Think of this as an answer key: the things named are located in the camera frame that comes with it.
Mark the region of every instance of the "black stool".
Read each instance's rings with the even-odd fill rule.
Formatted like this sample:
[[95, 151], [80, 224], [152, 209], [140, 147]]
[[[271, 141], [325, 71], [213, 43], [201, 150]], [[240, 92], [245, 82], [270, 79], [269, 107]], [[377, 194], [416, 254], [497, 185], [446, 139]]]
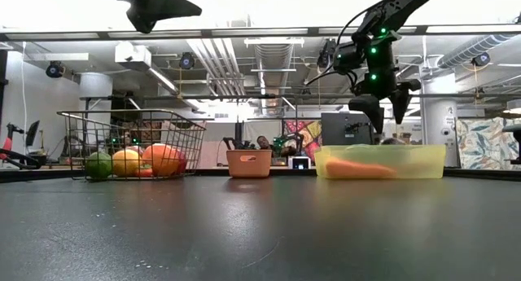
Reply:
[[521, 124], [504, 127], [503, 132], [511, 132], [515, 140], [518, 141], [519, 156], [515, 160], [510, 160], [510, 163], [512, 165], [521, 165]]

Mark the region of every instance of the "black table surface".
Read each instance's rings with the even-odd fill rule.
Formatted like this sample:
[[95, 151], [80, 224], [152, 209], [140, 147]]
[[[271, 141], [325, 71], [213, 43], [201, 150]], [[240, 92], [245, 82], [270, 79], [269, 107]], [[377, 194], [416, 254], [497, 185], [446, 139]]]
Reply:
[[516, 280], [521, 185], [0, 184], [0, 280]]

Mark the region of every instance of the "plastic bin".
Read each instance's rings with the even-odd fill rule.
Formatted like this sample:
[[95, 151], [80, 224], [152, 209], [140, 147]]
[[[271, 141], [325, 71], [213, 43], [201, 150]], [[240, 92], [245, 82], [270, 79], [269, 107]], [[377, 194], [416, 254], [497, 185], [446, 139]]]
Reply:
[[233, 178], [267, 178], [271, 150], [233, 150], [226, 152], [228, 169]]
[[327, 146], [315, 162], [329, 179], [442, 178], [445, 153], [445, 145]]

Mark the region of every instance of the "wire basket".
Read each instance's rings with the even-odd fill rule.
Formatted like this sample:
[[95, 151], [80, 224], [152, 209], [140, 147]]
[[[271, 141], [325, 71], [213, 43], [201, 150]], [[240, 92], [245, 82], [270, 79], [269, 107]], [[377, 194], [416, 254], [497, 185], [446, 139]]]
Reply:
[[166, 179], [194, 173], [204, 131], [161, 109], [62, 111], [65, 147], [60, 160], [91, 180]]

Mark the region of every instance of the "green fruit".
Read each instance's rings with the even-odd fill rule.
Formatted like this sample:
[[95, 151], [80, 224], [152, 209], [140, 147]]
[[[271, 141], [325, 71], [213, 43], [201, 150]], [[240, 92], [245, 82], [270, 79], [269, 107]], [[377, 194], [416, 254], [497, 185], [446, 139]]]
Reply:
[[112, 158], [103, 152], [95, 152], [87, 158], [85, 171], [92, 179], [106, 179], [112, 174]]

